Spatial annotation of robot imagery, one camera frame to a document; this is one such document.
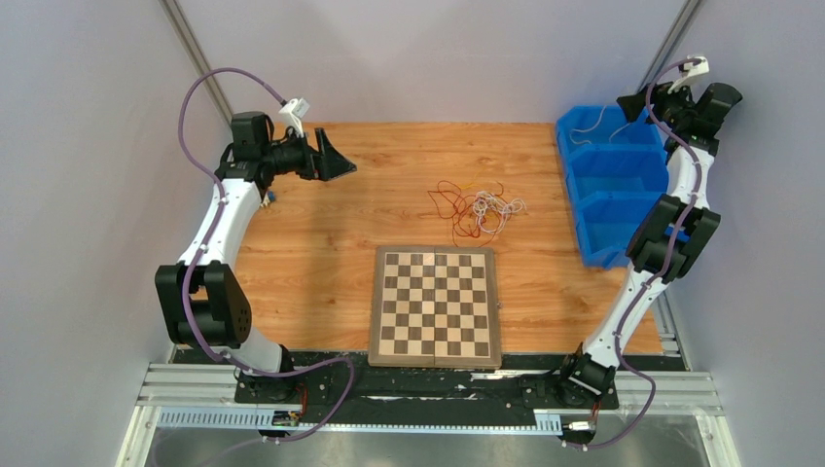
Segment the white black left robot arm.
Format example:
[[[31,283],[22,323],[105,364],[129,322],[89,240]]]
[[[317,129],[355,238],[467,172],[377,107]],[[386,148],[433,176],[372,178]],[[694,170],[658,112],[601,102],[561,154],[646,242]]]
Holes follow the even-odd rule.
[[[233,268],[253,215],[269,198],[278,175],[331,181],[357,166],[330,142],[324,128],[314,143],[293,126],[274,138],[271,118],[260,111],[233,115],[232,142],[219,165],[206,173],[212,198],[198,232],[172,265],[155,274],[166,331],[175,344],[201,350],[217,362],[260,375],[260,389],[274,403],[292,399],[298,378],[282,344],[254,326],[251,305]]]

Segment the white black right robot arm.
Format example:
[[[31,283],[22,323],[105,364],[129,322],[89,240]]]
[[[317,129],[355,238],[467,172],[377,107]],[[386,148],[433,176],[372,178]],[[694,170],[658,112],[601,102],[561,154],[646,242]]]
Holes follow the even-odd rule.
[[[674,82],[618,97],[627,121],[644,116],[646,124],[665,132],[668,186],[629,240],[627,274],[610,311],[562,363],[552,389],[564,406],[595,405],[613,389],[643,315],[687,274],[716,233],[721,216],[709,206],[707,179],[718,153],[717,133],[741,99],[729,84],[712,83],[694,98],[689,86]]]

